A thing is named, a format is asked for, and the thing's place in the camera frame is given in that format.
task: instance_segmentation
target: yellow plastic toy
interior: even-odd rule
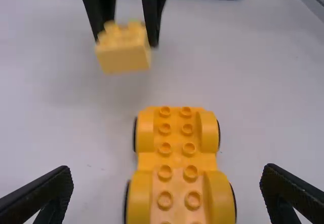
[[[149,69],[151,52],[145,25],[134,21],[118,26],[108,21],[104,27],[98,34],[95,53],[105,73]]]
[[[231,184],[218,170],[214,113],[148,107],[135,120],[137,171],[128,183],[125,224],[234,224]]]

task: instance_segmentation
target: black tire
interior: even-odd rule
[[[134,119],[133,125],[133,151],[136,152],[136,126],[137,126],[137,117]]]
[[[219,127],[219,122],[217,120],[218,125],[218,150],[221,148],[221,128]]]
[[[124,224],[127,222],[127,200],[128,200],[128,191],[130,188],[131,181],[128,180],[125,189],[125,196],[124,196]]]
[[[235,193],[234,193],[234,190],[233,190],[233,187],[231,184],[229,184],[231,186],[231,190],[232,190],[232,194],[233,194],[233,199],[234,199],[234,207],[235,207],[235,223],[236,223],[236,220],[237,220],[237,208],[236,208],[236,199],[235,199]]]

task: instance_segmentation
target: yellow lego duplo brick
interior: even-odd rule
[[[105,73],[149,69],[151,52],[145,25],[130,22],[118,26],[108,21],[104,28],[98,34],[95,53]]]
[[[127,224],[235,223],[234,192],[216,162],[220,132],[213,112],[148,107],[138,115],[134,138],[138,166],[126,195]]]

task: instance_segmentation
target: lego stud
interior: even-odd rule
[[[190,191],[185,199],[185,206],[188,210],[197,210],[201,206],[201,194],[197,191]]]
[[[105,22],[104,27],[107,33],[119,32],[119,27],[113,20]]]
[[[137,31],[139,28],[142,28],[142,24],[139,21],[132,20],[128,22],[128,28],[131,31]]]
[[[172,169],[168,165],[162,165],[157,172],[157,176],[162,181],[168,181],[172,177]]]
[[[195,182],[198,178],[198,169],[194,165],[189,165],[183,170],[183,177],[187,182]]]
[[[162,191],[157,198],[157,205],[161,210],[169,210],[173,204],[173,196],[169,191]]]
[[[191,108],[190,107],[182,107],[180,110],[180,115],[184,118],[191,117]]]
[[[160,108],[160,116],[167,118],[171,115],[171,109],[168,106],[164,106]]]
[[[170,156],[172,149],[171,149],[171,145],[168,142],[163,142],[159,148],[158,148],[158,152],[165,157]]]
[[[193,156],[195,152],[196,152],[196,146],[192,142],[187,142],[182,147],[182,153],[187,157]]]
[[[190,136],[193,133],[193,126],[192,124],[184,124],[181,128],[182,133],[185,136]]]
[[[168,123],[164,123],[162,124],[159,128],[158,131],[162,134],[162,135],[168,135],[171,133],[171,126]]]

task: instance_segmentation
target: white table surface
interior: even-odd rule
[[[118,22],[142,13],[117,1]],[[239,224],[270,223],[266,163],[324,190],[324,24],[299,0],[168,0],[152,69],[119,76],[100,70],[82,0],[0,0],[0,31],[0,196],[68,165],[64,223],[122,223],[149,105],[216,113]]]

